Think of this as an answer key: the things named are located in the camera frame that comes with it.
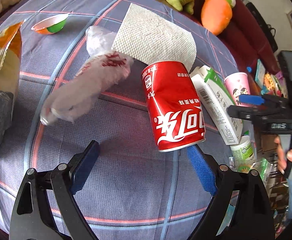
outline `green and white box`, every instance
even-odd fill
[[[190,74],[201,104],[214,121],[226,145],[238,144],[243,129],[242,120],[231,118],[227,108],[234,101],[215,71],[208,67],[196,67]]]

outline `orange snack bag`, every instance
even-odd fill
[[[21,60],[22,22],[0,32],[0,143],[11,126],[12,110],[18,93]]]

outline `red soda can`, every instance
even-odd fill
[[[174,60],[153,63],[142,71],[141,79],[160,152],[205,140],[202,108],[183,63]]]

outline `plaid bedsheet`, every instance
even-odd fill
[[[99,25],[118,31],[130,3],[143,6],[190,31],[197,46],[193,68],[208,65],[221,78],[237,72],[236,63],[216,36],[155,0],[25,0],[0,21],[0,30],[26,19],[19,94],[12,127],[0,146],[0,227],[8,231],[14,200],[25,171],[53,169],[82,152],[91,140],[101,146],[83,190],[75,199],[100,239],[187,239],[211,200],[187,159],[186,150],[160,153],[153,140],[140,74],[135,61],[127,80],[103,93],[95,107],[74,124],[39,121],[41,106],[53,90],[71,80],[84,61],[85,30]],[[40,20],[70,13],[62,31],[43,36],[31,31]],[[231,155],[204,110],[205,153],[219,163]],[[51,208],[67,233],[53,194]]]

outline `fingernail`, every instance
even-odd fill
[[[292,158],[292,152],[288,152],[287,155],[286,155],[286,157],[287,157],[288,159],[291,159],[291,158]]]

